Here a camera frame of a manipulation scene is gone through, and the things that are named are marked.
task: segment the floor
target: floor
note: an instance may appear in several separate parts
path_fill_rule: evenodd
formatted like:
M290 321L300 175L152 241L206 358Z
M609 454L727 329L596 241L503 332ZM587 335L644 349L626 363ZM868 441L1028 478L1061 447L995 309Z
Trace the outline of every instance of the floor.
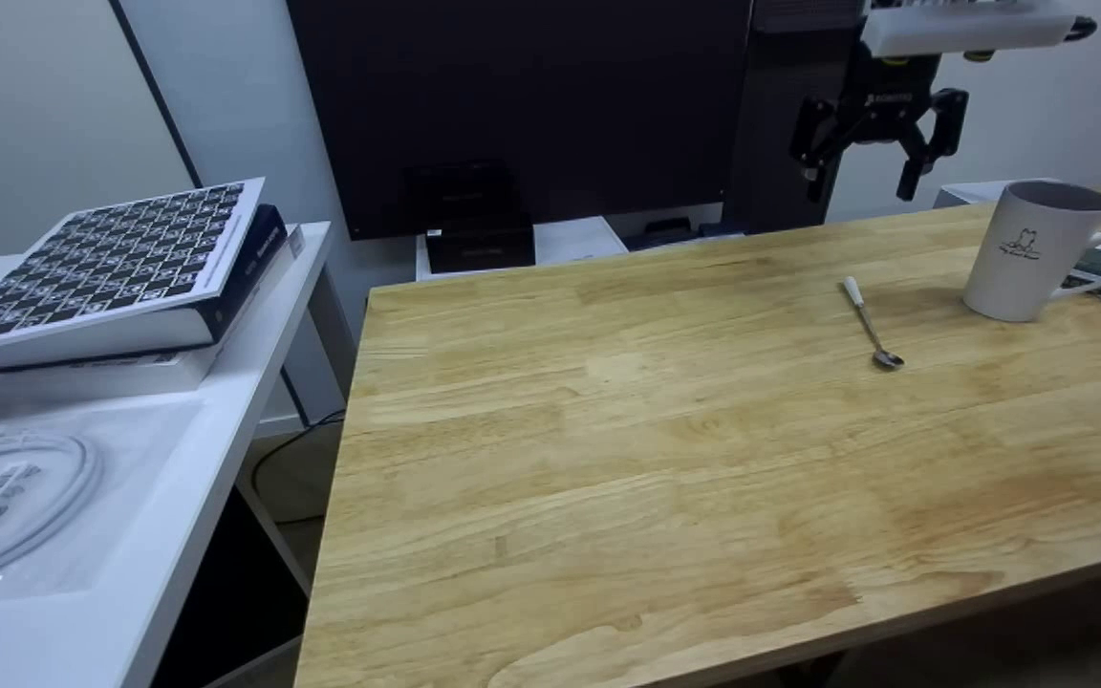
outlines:
M258 441L244 463L244 482L257 486L306 574L315 561L337 432L324 426L294 442ZM294 663L299 646L287 646L219 688L287 688ZM793 686L752 678L730 688ZM829 674L825 688L1101 688L1101 581L862 646Z

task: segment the monitor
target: monitor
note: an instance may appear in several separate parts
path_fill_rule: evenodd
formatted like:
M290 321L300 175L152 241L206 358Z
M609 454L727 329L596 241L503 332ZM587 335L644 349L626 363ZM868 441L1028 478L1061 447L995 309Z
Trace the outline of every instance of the monitor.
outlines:
M727 195L747 0L290 0L290 16L350 239L440 231L440 267L473 267L532 259L532 221Z

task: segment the spoon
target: spoon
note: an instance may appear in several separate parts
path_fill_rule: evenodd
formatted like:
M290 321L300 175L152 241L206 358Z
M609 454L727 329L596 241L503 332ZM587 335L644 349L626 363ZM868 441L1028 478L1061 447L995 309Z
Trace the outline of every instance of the spoon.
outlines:
M853 277L842 281L844 300L853 302L868 342L872 342L872 363L882 371L899 371L900 354L893 354L891 349L882 349L879 332L872 332L868 315L862 315L862 293L860 284Z

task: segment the wooden table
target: wooden table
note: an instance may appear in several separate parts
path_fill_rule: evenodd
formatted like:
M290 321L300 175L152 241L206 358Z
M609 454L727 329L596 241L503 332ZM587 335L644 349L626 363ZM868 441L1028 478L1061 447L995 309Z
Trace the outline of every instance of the wooden table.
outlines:
M374 292L299 686L705 686L1101 574L1101 302L965 315L984 217Z

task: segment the small object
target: small object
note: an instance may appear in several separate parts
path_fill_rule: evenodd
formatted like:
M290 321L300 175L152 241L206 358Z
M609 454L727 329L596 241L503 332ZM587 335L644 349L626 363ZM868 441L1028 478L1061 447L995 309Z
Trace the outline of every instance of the small object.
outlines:
M899 366L900 366L900 354L893 354L891 349L882 349L879 332L872 332L872 325L868 325L860 284L856 284L853 277L844 277L844 281L842 281L842 292L844 292L844 300L853 302L856 321L860 321L860 329L862 329L868 342L872 342L872 363L882 366L882 371L899 371Z

